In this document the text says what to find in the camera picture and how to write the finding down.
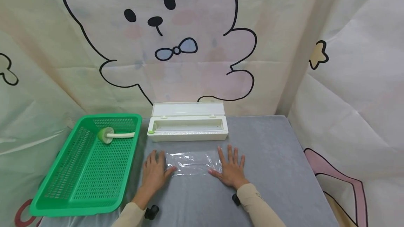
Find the plastic wrap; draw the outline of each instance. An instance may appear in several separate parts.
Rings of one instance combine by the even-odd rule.
[[[216,151],[166,153],[167,168],[175,166],[174,176],[206,176],[208,170],[222,171],[222,163]]]

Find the open lid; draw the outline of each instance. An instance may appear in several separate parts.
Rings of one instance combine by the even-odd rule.
[[[224,116],[223,102],[154,103],[151,115],[161,116]]]

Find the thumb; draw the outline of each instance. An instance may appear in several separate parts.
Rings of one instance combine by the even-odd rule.
[[[213,169],[209,169],[209,173],[210,173],[212,176],[218,178],[219,180],[222,179],[222,174],[221,174],[220,172],[218,172],[218,171],[215,171],[215,170],[213,170]]]
[[[172,166],[171,168],[167,169],[164,173],[164,178],[168,179],[174,172],[176,171],[176,167]]]

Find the blue bow tie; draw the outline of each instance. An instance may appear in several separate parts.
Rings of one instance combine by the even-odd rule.
[[[173,49],[169,48],[160,48],[158,49],[154,55],[159,61],[167,61],[171,59],[173,55],[179,55],[181,53],[184,54],[194,54],[198,51],[198,45],[193,38],[186,38],[178,45],[178,47],[173,47]]]

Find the long sleeve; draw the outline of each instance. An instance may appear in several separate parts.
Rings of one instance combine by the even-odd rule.
[[[111,227],[140,227],[144,219],[144,212],[139,206],[134,203],[128,203],[118,219]]]
[[[242,185],[237,190],[237,197],[250,215],[254,227],[285,227],[282,220],[261,198],[253,184]]]

